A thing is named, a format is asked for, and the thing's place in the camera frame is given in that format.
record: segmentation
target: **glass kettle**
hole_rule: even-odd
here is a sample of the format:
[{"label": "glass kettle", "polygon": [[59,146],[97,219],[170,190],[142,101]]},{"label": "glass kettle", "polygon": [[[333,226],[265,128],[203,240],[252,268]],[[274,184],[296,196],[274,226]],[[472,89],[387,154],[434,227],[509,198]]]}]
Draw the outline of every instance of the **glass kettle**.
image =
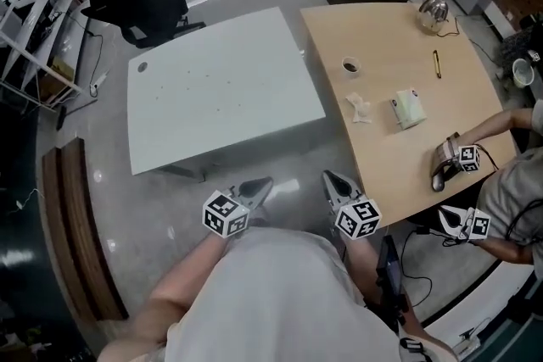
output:
[{"label": "glass kettle", "polygon": [[446,0],[424,0],[418,9],[420,24],[431,33],[438,33],[447,20],[449,5]]}]

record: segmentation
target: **floor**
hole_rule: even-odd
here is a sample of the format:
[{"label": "floor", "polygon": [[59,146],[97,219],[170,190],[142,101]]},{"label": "floor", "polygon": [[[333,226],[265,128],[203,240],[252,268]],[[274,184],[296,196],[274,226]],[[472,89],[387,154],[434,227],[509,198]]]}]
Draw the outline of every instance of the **floor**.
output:
[{"label": "floor", "polygon": [[[322,171],[334,169],[355,176],[341,125],[333,116],[325,90],[318,86],[321,67],[305,52],[307,33],[299,10],[324,5],[326,0],[188,1],[193,5],[190,20],[203,20],[207,25],[279,6],[300,54],[305,56],[328,116],[294,131],[194,159],[191,163],[207,172],[207,181],[202,184],[160,173],[132,176],[126,132],[127,62],[141,50],[126,43],[115,26],[92,21],[89,30],[104,37],[94,80],[108,72],[99,88],[98,102],[70,115],[58,135],[53,128],[55,116],[42,112],[38,157],[52,145],[61,146],[75,136],[86,140],[94,216],[111,273],[129,313],[137,311],[155,282],[204,237],[201,206],[215,189],[270,175],[275,187],[265,206],[273,225],[325,233],[327,203],[321,194]],[[451,10],[460,13],[453,2]],[[498,41],[486,22],[481,17],[460,18],[459,22],[469,37],[492,56]],[[78,72],[82,86],[88,86],[99,45],[98,38],[87,37]],[[476,50],[504,106],[522,104],[522,96],[504,89],[495,76],[496,67],[479,48]],[[87,101],[79,97],[69,102],[69,107],[77,108]],[[399,250],[410,229],[407,222],[389,229]],[[383,234],[381,230],[374,242],[378,243]],[[477,279],[493,259],[471,245],[442,248],[437,237],[413,236],[404,261],[408,273],[429,276],[434,281],[429,297],[416,307],[423,320]],[[405,285],[414,304],[428,293],[425,280],[406,280]]]}]

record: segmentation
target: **white table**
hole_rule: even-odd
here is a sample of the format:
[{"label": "white table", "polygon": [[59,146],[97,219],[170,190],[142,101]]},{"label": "white table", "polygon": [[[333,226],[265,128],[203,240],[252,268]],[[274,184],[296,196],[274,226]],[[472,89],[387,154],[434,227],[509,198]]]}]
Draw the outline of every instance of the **white table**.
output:
[{"label": "white table", "polygon": [[132,174],[325,116],[279,8],[223,21],[128,64]]}]

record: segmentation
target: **person's arm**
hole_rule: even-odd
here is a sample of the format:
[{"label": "person's arm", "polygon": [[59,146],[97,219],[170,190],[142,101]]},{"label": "person's arm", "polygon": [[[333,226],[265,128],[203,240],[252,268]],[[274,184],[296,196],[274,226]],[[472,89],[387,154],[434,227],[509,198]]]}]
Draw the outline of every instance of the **person's arm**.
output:
[{"label": "person's arm", "polygon": [[473,145],[486,137],[497,136],[512,128],[532,129],[533,109],[504,110],[466,131],[456,139],[459,146]]},{"label": "person's arm", "polygon": [[[349,271],[350,278],[358,287],[364,299],[372,304],[381,304],[382,291],[377,285],[377,265],[378,255],[373,249],[372,245],[366,238],[360,238],[358,240],[350,240],[348,237],[341,235],[345,246],[347,248],[347,271]],[[421,325],[418,318],[415,316],[415,311],[411,305],[411,300],[406,293],[407,304],[409,309],[407,312],[402,313],[406,323],[402,326],[404,331],[414,337],[420,337],[426,339],[435,345],[438,345],[451,354],[455,354],[452,348],[447,344],[441,342],[430,336]]]},{"label": "person's arm", "polygon": [[485,240],[473,241],[473,244],[484,249],[502,261],[513,264],[533,264],[534,256],[531,246],[518,246],[515,242],[500,238],[488,237]]},{"label": "person's arm", "polygon": [[151,292],[126,336],[110,343],[98,357],[98,362],[129,362],[164,344],[168,328],[190,309],[222,258],[227,243],[228,240],[209,234],[175,265]]}]

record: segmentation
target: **metal rack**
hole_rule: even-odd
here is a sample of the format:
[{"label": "metal rack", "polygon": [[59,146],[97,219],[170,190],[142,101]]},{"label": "metal rack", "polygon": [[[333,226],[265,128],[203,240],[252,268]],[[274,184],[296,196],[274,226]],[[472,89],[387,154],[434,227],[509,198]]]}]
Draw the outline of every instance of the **metal rack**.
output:
[{"label": "metal rack", "polygon": [[[51,0],[36,0],[32,5],[31,11],[26,16],[25,21],[22,23],[22,26],[17,36],[13,37],[12,35],[10,37],[4,31],[4,26],[8,21],[8,16],[14,13],[14,6],[17,4],[18,1],[19,0],[12,1],[5,15],[0,21],[0,39],[11,47],[10,53],[6,60],[6,64],[3,66],[3,68],[2,66],[0,66],[0,70],[2,71],[0,75],[0,86],[19,95],[20,97],[26,99],[31,103],[53,111],[55,107],[65,101],[65,99],[72,92],[77,92],[78,94],[86,93],[83,89],[76,85],[76,64],[73,66],[73,81],[64,78],[61,74],[57,73],[48,66],[48,59],[52,54],[53,46],[59,35],[61,35],[64,39],[71,38],[71,41],[76,42],[77,47],[72,47],[72,49],[77,50],[77,55],[74,57],[74,55],[72,54],[70,55],[70,57],[77,60],[77,57],[79,56],[79,51],[81,50],[84,29],[79,29],[79,26],[73,26],[73,24],[67,24],[65,27],[67,31],[63,33],[60,32],[65,16],[71,14],[70,5],[72,4],[73,0],[57,0],[53,6],[53,11],[51,13],[57,14],[57,16],[51,26],[49,34],[43,39],[43,41],[40,42],[40,46],[36,48],[33,53],[30,53],[27,50],[27,44],[31,39],[32,33],[36,29],[36,23],[42,16],[44,9],[51,2]],[[73,33],[73,36],[66,35],[66,32]],[[13,83],[8,82],[8,78],[10,74],[13,74],[12,68],[14,67],[20,56],[26,58],[28,62],[25,65],[25,74],[22,83],[20,85],[14,85]],[[40,81],[38,77],[38,73],[40,70],[64,84],[63,89],[58,92],[52,99],[50,98],[46,102],[42,101],[40,98]],[[27,87],[32,81],[36,82],[35,95],[32,95],[27,91]]]}]

